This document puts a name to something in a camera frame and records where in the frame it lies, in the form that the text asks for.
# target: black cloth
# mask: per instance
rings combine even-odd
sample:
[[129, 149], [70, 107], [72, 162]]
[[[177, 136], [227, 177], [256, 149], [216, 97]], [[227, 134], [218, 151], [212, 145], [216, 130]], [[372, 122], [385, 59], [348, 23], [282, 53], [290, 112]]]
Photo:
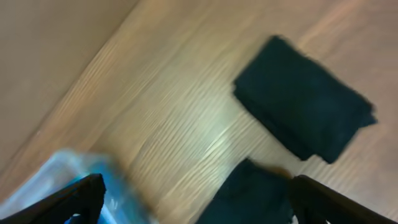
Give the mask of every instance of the black cloth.
[[293, 210], [288, 179], [243, 160], [223, 183], [197, 224], [283, 224]]
[[234, 83], [242, 105], [301, 160], [334, 162], [359, 128], [376, 122], [372, 104], [278, 36]]

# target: plastic container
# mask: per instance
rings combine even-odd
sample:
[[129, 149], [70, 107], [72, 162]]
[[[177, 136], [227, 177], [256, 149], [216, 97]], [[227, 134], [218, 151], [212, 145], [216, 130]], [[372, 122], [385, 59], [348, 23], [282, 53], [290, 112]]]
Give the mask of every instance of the plastic container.
[[102, 174], [106, 186], [98, 223], [157, 223], [116, 172], [108, 156], [75, 154], [69, 149], [55, 153], [32, 178], [0, 205], [0, 219], [27, 208], [91, 173]]

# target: dark green fabric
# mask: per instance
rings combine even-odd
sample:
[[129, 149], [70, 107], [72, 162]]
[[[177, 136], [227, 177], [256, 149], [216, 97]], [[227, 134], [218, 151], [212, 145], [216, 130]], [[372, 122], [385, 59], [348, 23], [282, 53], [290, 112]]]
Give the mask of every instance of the dark green fabric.
[[197, 224], [286, 224], [293, 217], [287, 179], [243, 160], [225, 180]]
[[301, 160], [337, 160], [372, 105], [327, 70], [273, 36], [235, 80], [237, 99]]

